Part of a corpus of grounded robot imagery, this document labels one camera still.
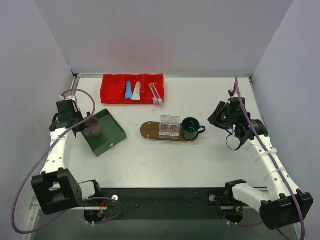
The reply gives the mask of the dark green enamel mug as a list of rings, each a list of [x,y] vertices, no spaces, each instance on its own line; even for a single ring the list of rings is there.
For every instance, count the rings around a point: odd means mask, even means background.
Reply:
[[[182,137],[186,140],[193,140],[206,131],[206,127],[193,117],[185,118],[181,123],[181,127]]]

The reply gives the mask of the translucent purple cup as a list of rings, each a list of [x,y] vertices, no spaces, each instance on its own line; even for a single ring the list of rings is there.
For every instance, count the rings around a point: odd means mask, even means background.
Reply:
[[[89,138],[97,138],[101,135],[101,126],[97,118],[91,117],[85,122],[86,128],[82,133]]]

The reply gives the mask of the clear plastic bag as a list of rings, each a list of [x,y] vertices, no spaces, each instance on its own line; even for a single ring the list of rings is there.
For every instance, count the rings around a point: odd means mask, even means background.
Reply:
[[[180,116],[161,115],[159,122],[159,137],[161,139],[178,139],[180,136]]]

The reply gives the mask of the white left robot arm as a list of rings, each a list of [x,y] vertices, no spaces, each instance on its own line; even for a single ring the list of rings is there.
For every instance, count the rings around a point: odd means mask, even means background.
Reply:
[[[101,203],[103,194],[96,180],[78,183],[69,170],[72,145],[77,133],[85,130],[86,124],[74,125],[83,120],[77,102],[70,98],[56,103],[58,113],[49,127],[50,150],[39,175],[33,176],[31,185],[42,212],[45,215],[82,206],[86,200],[90,205]]]

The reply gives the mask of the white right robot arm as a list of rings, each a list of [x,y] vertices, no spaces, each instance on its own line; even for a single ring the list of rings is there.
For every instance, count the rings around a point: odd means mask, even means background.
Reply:
[[[259,119],[251,119],[249,112],[243,112],[241,106],[245,104],[245,98],[221,101],[208,122],[239,140],[240,147],[247,150],[260,171],[268,192],[239,179],[225,184],[226,197],[229,202],[242,202],[255,209],[270,230],[296,224],[307,216],[313,197],[309,192],[302,192],[290,178],[265,125]]]

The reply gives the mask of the green metal tray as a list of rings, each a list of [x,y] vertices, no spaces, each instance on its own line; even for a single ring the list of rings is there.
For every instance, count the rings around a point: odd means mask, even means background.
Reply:
[[[90,118],[90,121],[94,120],[99,123],[94,132],[90,132],[89,128],[86,128],[82,135],[96,157],[127,138],[125,130],[107,109],[101,110]]]

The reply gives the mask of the toothbrush in clear wrapper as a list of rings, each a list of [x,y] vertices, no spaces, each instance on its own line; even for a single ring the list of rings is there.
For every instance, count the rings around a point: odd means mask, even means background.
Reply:
[[[164,104],[163,99],[162,99],[161,95],[159,94],[155,84],[154,83],[149,83],[148,85],[149,85],[149,88],[150,88],[150,90],[151,90],[151,92],[153,94],[153,98],[152,98],[153,104],[163,105]]]

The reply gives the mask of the oval wooden tray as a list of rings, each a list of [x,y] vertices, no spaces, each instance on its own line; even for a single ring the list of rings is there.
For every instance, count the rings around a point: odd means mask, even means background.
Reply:
[[[160,136],[159,127],[160,127],[160,122],[147,121],[140,127],[140,133],[146,139],[157,140],[157,141],[193,142],[198,137],[198,134],[197,134],[193,139],[185,139],[182,135],[182,124],[180,124],[178,137]]]

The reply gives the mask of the blue toothpaste tube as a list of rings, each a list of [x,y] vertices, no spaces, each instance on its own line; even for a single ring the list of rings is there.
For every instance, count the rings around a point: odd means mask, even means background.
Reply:
[[[125,99],[131,99],[133,96],[133,91],[132,91],[132,84],[130,81],[127,81],[125,83]]]

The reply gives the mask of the white toothpaste tube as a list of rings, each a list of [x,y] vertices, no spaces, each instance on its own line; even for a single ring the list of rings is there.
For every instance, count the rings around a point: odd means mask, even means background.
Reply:
[[[141,100],[141,82],[140,81],[136,82],[131,99],[133,101]]]

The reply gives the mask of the red plastic divided bin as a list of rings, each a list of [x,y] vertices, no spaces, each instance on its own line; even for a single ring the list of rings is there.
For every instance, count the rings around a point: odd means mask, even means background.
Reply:
[[[136,83],[140,83],[140,100],[126,98],[127,82],[131,83],[132,92]],[[158,93],[160,98],[164,100],[165,81],[164,75],[161,73],[105,74],[100,88],[101,103],[105,105],[152,105],[154,93],[150,89],[150,84],[154,84],[155,93]]]

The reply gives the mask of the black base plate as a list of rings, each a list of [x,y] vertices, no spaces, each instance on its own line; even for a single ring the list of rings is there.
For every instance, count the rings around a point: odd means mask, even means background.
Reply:
[[[122,213],[117,220],[220,220],[217,206],[242,206],[223,187],[102,188],[102,197],[118,196]]]

